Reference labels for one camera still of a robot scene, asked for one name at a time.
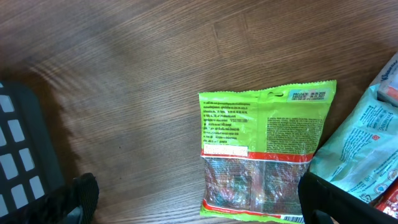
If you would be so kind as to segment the green candy bag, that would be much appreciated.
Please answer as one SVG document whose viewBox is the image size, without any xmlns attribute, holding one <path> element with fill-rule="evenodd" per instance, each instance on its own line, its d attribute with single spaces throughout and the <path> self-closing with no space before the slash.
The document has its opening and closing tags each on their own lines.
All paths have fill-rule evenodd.
<svg viewBox="0 0 398 224">
<path fill-rule="evenodd" d="M 303 223 L 298 184 L 318 148 L 334 80 L 199 94 L 200 215 Z"/>
</svg>

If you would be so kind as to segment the red white tissue pack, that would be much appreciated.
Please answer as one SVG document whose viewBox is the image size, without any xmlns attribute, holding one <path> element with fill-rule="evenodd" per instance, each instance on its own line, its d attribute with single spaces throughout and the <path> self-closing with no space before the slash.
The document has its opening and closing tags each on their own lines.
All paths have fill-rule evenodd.
<svg viewBox="0 0 398 224">
<path fill-rule="evenodd" d="M 379 101 L 397 107 L 397 53 L 386 63 L 370 86 L 376 86 Z"/>
</svg>

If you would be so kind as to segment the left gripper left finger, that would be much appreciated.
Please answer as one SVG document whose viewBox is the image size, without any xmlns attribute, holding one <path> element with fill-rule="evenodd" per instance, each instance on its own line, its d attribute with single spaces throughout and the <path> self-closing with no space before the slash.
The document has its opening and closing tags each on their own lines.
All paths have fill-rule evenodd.
<svg viewBox="0 0 398 224">
<path fill-rule="evenodd" d="M 5 224 L 90 224 L 97 208 L 99 187 L 92 173 L 73 179 L 53 192 L 1 217 Z"/>
</svg>

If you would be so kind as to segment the teal snack packet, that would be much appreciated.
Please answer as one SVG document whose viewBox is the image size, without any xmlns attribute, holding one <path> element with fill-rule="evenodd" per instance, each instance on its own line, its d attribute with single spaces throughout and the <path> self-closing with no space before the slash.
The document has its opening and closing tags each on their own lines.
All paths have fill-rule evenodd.
<svg viewBox="0 0 398 224">
<path fill-rule="evenodd" d="M 397 178 L 397 108 L 370 86 L 351 114 L 319 148 L 309 171 L 369 203 Z"/>
</svg>

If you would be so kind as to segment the red coffee stick sachet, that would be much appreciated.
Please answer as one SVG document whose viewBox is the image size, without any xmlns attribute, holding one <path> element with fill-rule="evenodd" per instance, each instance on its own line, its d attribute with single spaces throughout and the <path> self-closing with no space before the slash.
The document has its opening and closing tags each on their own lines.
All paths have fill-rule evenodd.
<svg viewBox="0 0 398 224">
<path fill-rule="evenodd" d="M 384 193 L 376 208 L 397 219 L 397 182 L 394 182 Z"/>
</svg>

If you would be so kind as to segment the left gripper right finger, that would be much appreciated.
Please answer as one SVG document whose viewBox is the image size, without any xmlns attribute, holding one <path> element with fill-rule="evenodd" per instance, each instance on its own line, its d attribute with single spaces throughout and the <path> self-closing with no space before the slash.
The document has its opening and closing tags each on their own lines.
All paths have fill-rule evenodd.
<svg viewBox="0 0 398 224">
<path fill-rule="evenodd" d="M 305 224 L 397 224 L 397 219 L 306 172 L 298 183 Z"/>
</svg>

